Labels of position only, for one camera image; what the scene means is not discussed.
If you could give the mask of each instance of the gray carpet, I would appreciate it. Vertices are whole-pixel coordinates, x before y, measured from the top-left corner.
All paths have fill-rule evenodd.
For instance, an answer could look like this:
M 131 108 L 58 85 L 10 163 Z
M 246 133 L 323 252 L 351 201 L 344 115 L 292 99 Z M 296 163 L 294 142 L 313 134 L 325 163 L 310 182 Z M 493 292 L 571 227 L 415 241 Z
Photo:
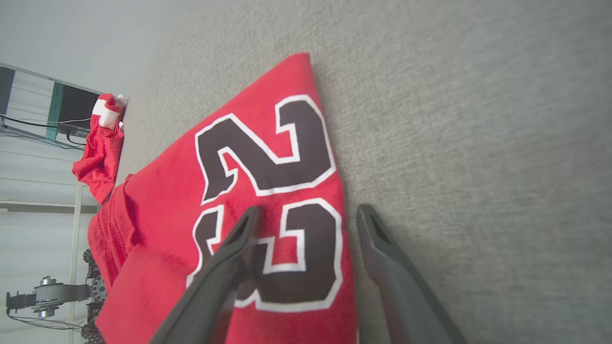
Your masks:
M 312 54 L 345 181 L 362 343 L 386 343 L 374 204 L 470 343 L 612 342 L 612 4 L 192 1 L 132 91 L 119 180 Z

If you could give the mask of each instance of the red fabric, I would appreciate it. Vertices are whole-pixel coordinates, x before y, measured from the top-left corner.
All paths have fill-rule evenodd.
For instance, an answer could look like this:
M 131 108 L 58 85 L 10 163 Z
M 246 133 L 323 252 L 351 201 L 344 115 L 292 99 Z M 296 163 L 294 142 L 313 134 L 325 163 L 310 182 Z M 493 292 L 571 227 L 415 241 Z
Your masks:
M 341 248 L 338 256 L 341 284 L 333 302 L 328 308 L 304 312 L 260 310 L 255 302 L 244 308 L 236 307 L 226 342 L 357 342 L 353 264 L 337 170 L 314 187 L 257 196 L 245 171 L 225 154 L 228 168 L 237 168 L 236 183 L 230 192 L 203 204 L 205 180 L 195 135 L 216 119 L 233 113 L 279 157 L 288 156 L 289 133 L 277 133 L 274 109 L 292 95 L 308 95 L 321 109 L 308 54 L 290 56 L 188 131 L 117 187 L 94 217 L 89 226 L 89 244 L 109 295 L 96 323 L 107 343 L 146 343 L 154 335 L 185 291 L 187 276 L 198 265 L 193 230 L 206 209 L 225 207 L 221 231 L 225 239 L 248 207 L 260 205 L 261 237 L 276 238 L 274 264 L 295 263 L 296 240 L 278 236 L 281 208 L 319 198 L 329 203 L 341 219 L 341 240 L 337 246 Z
M 125 106 L 116 103 L 112 94 L 102 94 L 98 99 L 106 101 L 107 109 L 123 112 Z M 104 205 L 117 180 L 123 132 L 118 123 L 114 129 L 101 127 L 99 119 L 100 116 L 92 114 L 85 153 L 81 160 L 74 163 L 72 173 L 80 182 L 87 184 L 98 203 Z

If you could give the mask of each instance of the white outline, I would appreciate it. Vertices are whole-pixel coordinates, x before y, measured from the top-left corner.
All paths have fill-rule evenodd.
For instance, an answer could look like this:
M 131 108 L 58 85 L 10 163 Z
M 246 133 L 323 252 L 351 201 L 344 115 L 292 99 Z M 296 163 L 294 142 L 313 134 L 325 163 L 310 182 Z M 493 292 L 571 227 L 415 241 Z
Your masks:
M 287 213 L 290 209 L 300 207 L 296 206 L 296 204 L 297 203 L 291 203 L 283 206 L 283 212 L 280 216 L 280 232 L 278 234 L 278 238 L 280 239 L 282 237 L 290 236 L 296 238 L 297 263 L 282 263 L 272 265 L 272 257 L 274 256 L 274 242 L 276 241 L 276 237 L 262 237 L 257 243 L 267 245 L 266 257 L 264 259 L 264 275 L 283 271 L 306 271 L 306 259 L 304 257 L 304 249 L 306 248 L 304 242 L 304 230 L 287 230 Z
M 236 153 L 234 153 L 234 151 L 232 149 L 230 149 L 229 147 L 224 147 L 224 148 L 219 149 L 217 151 L 217 154 L 219 155 L 219 159 L 221 160 L 221 164 L 223 165 L 223 169 L 225 170 L 225 176 L 226 177 L 232 176 L 233 177 L 233 182 L 231 183 L 231 185 L 226 190 L 221 191 L 217 196 L 215 196 L 215 197 L 213 197 L 213 198 L 211 198 L 209 200 L 204 200 L 204 197 L 206 196 L 206 191 L 208 191 L 208 176 L 206 175 L 206 170 L 204 169 L 204 164 L 202 164 L 202 159 L 200 157 L 200 146 L 198 144 L 198 137 L 200 135 L 202 135 L 204 132 L 207 132 L 208 130 L 212 129 L 218 123 L 220 123 L 220 122 L 222 122 L 222 121 L 224 121 L 226 119 L 230 119 L 244 133 L 246 133 L 248 135 L 248 137 L 250 137 L 251 140 L 253 140 L 253 142 L 255 142 L 266 153 L 266 155 L 270 158 L 270 160 L 272 160 L 276 165 L 281 165 L 281 164 L 284 164 L 284 163 L 291 163 L 291 162 L 299 162 L 300 161 L 300 154 L 299 154 L 299 147 L 298 147 L 298 143 L 297 143 L 297 134 L 296 134 L 295 123 L 289 123 L 289 124 L 285 124 L 285 125 L 280 125 L 280 113 L 279 113 L 279 111 L 280 111 L 280 108 L 283 105 L 285 105 L 287 103 L 291 103 L 291 102 L 298 102 L 298 101 L 301 101 L 301 100 L 306 101 L 313 108 L 313 110 L 319 116 L 319 118 L 321 120 L 321 125 L 322 125 L 322 128 L 323 128 L 323 135 L 325 137 L 325 144 L 326 144 L 326 147 L 327 147 L 327 155 L 328 155 L 328 158 L 329 158 L 329 161 L 330 161 L 330 167 L 324 173 L 322 173 L 320 176 L 318 176 L 312 182 L 306 182 L 306 183 L 301 183 L 301 184 L 296 184 L 296 185 L 291 185 L 291 186 L 286 186 L 286 187 L 275 187 L 275 188 L 272 188 L 272 189 L 260 189 L 257 186 L 257 181 L 255 180 L 255 178 L 251 174 L 251 171 L 249 171 L 248 168 L 242 163 L 242 161 L 236 155 Z M 202 130 L 200 130 L 199 132 L 195 133 L 196 154 L 198 156 L 198 162 L 200 163 L 200 168 L 202 169 L 202 174 L 204 175 L 204 194 L 202 195 L 202 203 L 200 205 L 204 205 L 206 203 L 210 203 L 210 202 L 215 201 L 219 196 L 224 195 L 226 193 L 229 193 L 234 188 L 234 185 L 236 185 L 236 181 L 238 180 L 238 171 L 237 171 L 237 168 L 235 168 L 233 170 L 229 170 L 228 169 L 227 163 L 225 161 L 225 158 L 223 157 L 224 154 L 229 154 L 240 165 L 242 170 L 247 174 L 249 180 L 251 180 L 251 184 L 253 185 L 253 188 L 255 189 L 255 195 L 257 195 L 257 196 L 269 196 L 269 195 L 273 195 L 275 193 L 293 192 L 293 191 L 296 191 L 296 190 L 309 189 L 309 188 L 312 188 L 312 187 L 316 187 L 317 185 L 319 185 L 320 183 L 325 181 L 329 176 L 331 176 L 336 171 L 336 163 L 335 163 L 335 160 L 334 160 L 334 155 L 332 154 L 331 145 L 329 143 L 329 137 L 327 135 L 327 126 L 325 125 L 325 120 L 323 119 L 323 115 L 321 114 L 321 110 L 319 110 L 319 108 L 316 106 L 315 102 L 310 98 L 310 96 L 308 96 L 307 94 L 292 95 L 290 97 L 287 97 L 287 98 L 281 100 L 278 104 L 276 104 L 274 106 L 274 109 L 275 109 L 275 114 L 276 114 L 276 134 L 279 134 L 279 133 L 282 133 L 282 132 L 289 132 L 289 137 L 291 138 L 291 152 L 292 152 L 292 154 L 291 154 L 291 156 L 288 156 L 288 157 L 278 157 L 276 155 L 276 153 L 272 152 L 270 147 L 268 147 L 268 145 L 266 145 L 265 142 L 262 139 L 259 138 L 259 136 L 257 136 L 255 133 L 253 133 L 233 113 L 226 114 L 225 116 L 222 116 L 222 117 L 216 119 L 211 124 L 205 126 Z
M 189 285 L 191 285 L 191 283 L 193 282 L 193 277 L 196 276 L 196 274 L 200 271 L 200 269 L 202 269 L 202 249 L 200 248 L 200 245 L 198 245 L 198 241 L 195 239 L 195 232 L 198 229 L 198 225 L 200 224 L 200 221 L 202 221 L 202 218 L 204 217 L 204 215 L 212 214 L 213 212 L 217 213 L 217 223 L 215 225 L 215 237 L 206 239 L 206 246 L 208 247 L 208 251 L 211 253 L 211 256 L 213 256 L 215 253 L 212 251 L 212 245 L 218 244 L 221 242 L 221 229 L 223 227 L 224 210 L 225 210 L 225 207 L 222 204 L 216 207 L 213 207 L 213 208 L 206 209 L 205 211 L 202 212 L 202 214 L 200 214 L 200 217 L 198 217 L 198 220 L 195 222 L 195 225 L 193 226 L 192 237 L 193 237 L 193 242 L 195 243 L 195 247 L 198 248 L 198 266 L 195 268 L 195 270 L 191 274 L 187 275 L 186 288 L 189 288 Z
M 236 300 L 234 303 L 235 307 L 244 308 L 250 305 L 251 303 L 255 302 L 255 308 L 258 310 L 267 310 L 267 311 L 278 312 L 278 313 L 296 313 L 296 312 L 306 312 L 309 310 L 327 309 L 332 305 L 332 303 L 334 303 L 334 299 L 336 298 L 336 295 L 338 294 L 338 290 L 340 290 L 340 286 L 342 286 L 342 280 L 343 280 L 342 279 L 342 269 L 340 268 L 340 259 L 342 257 L 342 216 L 340 216 L 340 214 L 336 211 L 336 209 L 334 209 L 334 207 L 331 206 L 331 204 L 329 204 L 326 200 L 322 198 L 312 198 L 312 199 L 305 200 L 305 201 L 290 203 L 290 204 L 286 204 L 283 206 L 283 216 L 284 217 L 282 217 L 283 222 L 281 223 L 281 231 L 283 230 L 283 227 L 285 227 L 286 229 L 286 212 L 288 212 L 290 209 L 299 208 L 307 204 L 318 204 L 322 206 L 336 220 L 336 226 L 335 226 L 336 242 L 335 242 L 335 249 L 334 249 L 334 273 L 335 273 L 336 279 L 334 281 L 334 284 L 332 285 L 332 288 L 329 290 L 327 297 L 324 300 L 320 300 L 320 301 L 297 302 L 294 304 L 276 304 L 273 302 L 262 301 L 261 296 L 259 295 L 259 291 L 256 289 L 245 300 Z M 304 238 L 303 237 L 304 230 L 285 231 L 286 236 L 295 236 L 295 233 L 293 234 L 288 233 L 288 232 L 293 232 L 293 231 L 300 231 L 302 233 L 302 238 Z M 263 239 L 269 239 L 269 238 L 262 238 L 259 240 L 263 244 L 268 244 L 268 242 L 266 241 L 262 242 Z M 301 255 L 302 255 L 302 262 L 304 265 L 304 270 L 300 270 L 302 266 L 300 265 L 300 260 L 299 260 L 300 252 L 299 251 L 297 254 L 298 256 L 297 264 L 293 264 L 293 263 L 292 264 L 278 264 L 275 266 L 272 265 L 272 255 L 269 253 L 270 251 L 271 250 L 268 250 L 266 252 L 264 270 L 266 269 L 265 267 L 269 266 L 270 267 L 269 269 L 272 269 L 272 270 L 278 267 L 278 271 L 270 271 L 268 273 L 274 273 L 274 272 L 279 272 L 279 271 L 305 271 L 305 261 L 303 259 L 304 257 L 303 251 Z

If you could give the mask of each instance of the wire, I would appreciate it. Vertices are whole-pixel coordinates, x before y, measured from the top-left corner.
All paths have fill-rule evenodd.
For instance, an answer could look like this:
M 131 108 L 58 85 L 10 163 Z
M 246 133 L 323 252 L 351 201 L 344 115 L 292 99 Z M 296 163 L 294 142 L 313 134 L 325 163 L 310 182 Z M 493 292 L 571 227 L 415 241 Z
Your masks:
M 13 122 L 17 122 L 17 123 L 22 123 L 22 124 L 27 124 L 27 125 L 34 125 L 36 127 L 57 128 L 57 126 L 55 126 L 55 125 L 46 125 L 46 124 L 36 124 L 36 123 L 24 122 L 24 121 L 22 121 L 20 119 L 15 119 L 15 118 L 8 117 L 5 114 L 0 114 L 0 117 L 4 117 L 4 118 L 8 119 L 9 121 L 13 121 Z M 66 125 L 67 127 L 72 127 L 72 128 L 77 128 L 79 130 L 84 130 L 86 132 L 90 131 L 89 129 L 77 127 L 75 125 L 64 124 L 65 122 L 69 122 L 69 121 L 58 122 L 58 123 Z
M 72 324 L 66 323 L 65 321 L 30 318 L 30 317 L 27 317 L 27 316 L 15 316 L 15 315 L 11 315 L 10 314 L 10 309 L 6 310 L 6 315 L 9 318 L 13 319 L 13 320 L 21 321 L 24 324 L 28 324 L 28 325 L 32 325 L 32 326 L 37 326 L 37 327 L 44 327 L 46 329 L 73 330 L 75 332 L 81 332 L 85 328 L 85 326 L 81 326 L 83 321 L 81 321 L 77 325 L 72 325 Z M 42 321 L 47 321 L 49 323 L 54 323 L 54 324 L 62 324 L 64 326 L 47 326 L 47 325 L 44 325 L 44 324 L 40 324 L 40 322 L 42 322 Z M 98 331 L 97 329 L 92 329 L 92 328 L 89 328 L 89 330 L 90 331 Z
M 7 119 L 21 119 L 22 121 L 31 121 L 31 122 L 42 122 L 42 123 L 72 123 L 72 122 L 84 122 L 84 121 L 88 121 L 91 119 L 90 118 L 84 118 L 84 119 L 71 119 L 69 121 L 59 121 L 59 122 L 54 122 L 54 121 L 47 121 L 46 119 L 34 119 L 34 118 L 14 118 L 11 116 L 6 116 L 3 115 L 4 117 L 6 117 Z
M 50 140 L 48 138 L 31 137 L 31 136 L 22 135 L 22 134 L 19 134 L 19 133 L 5 132 L 3 130 L 0 130 L 0 133 L 12 134 L 12 135 L 0 135 L 0 136 L 5 136 L 5 137 L 25 137 L 25 138 L 29 138 L 29 139 L 32 139 L 32 140 L 44 142 L 46 144 L 50 144 L 52 146 L 56 146 L 56 147 L 59 147 L 61 149 L 81 149 L 81 150 L 83 150 L 82 147 L 76 147 L 76 146 L 64 147 L 64 146 L 61 146 L 60 144 L 57 144 L 53 140 Z
M 0 117 L 4 117 L 4 118 L 8 119 L 9 121 L 13 121 L 13 122 L 17 122 L 17 123 L 23 123 L 23 124 L 29 124 L 29 125 L 35 125 L 37 127 L 57 128 L 55 125 L 28 123 L 28 122 L 20 121 L 19 119 L 8 118 L 7 116 L 5 116 L 3 114 L 0 114 Z
M 70 139 L 70 134 L 66 134 L 66 140 L 68 140 L 69 142 L 72 142 L 74 144 L 78 144 L 79 146 L 87 146 L 86 143 L 78 143 L 78 142 L 74 142 Z

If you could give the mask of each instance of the jersey number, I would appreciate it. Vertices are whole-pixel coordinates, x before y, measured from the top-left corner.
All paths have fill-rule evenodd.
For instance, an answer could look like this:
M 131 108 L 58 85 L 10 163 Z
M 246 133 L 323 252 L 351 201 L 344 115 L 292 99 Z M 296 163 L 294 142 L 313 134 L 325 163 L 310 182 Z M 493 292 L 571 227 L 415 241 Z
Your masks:
M 276 133 L 289 132 L 292 154 L 278 157 L 234 114 L 220 117 L 195 135 L 196 151 L 205 187 L 202 204 L 229 193 L 238 179 L 229 170 L 230 155 L 248 176 L 257 196 L 312 188 L 332 175 L 335 162 L 318 107 L 307 95 L 295 95 L 275 106 Z M 187 276 L 187 286 L 221 242 L 224 206 L 204 210 L 193 227 L 200 258 Z M 303 312 L 333 303 L 342 273 L 342 219 L 322 198 L 283 205 L 279 209 L 279 238 L 295 237 L 296 263 L 272 264 L 275 237 L 259 239 L 255 247 L 255 274 L 237 292 L 236 307 L 255 303 L 261 310 Z

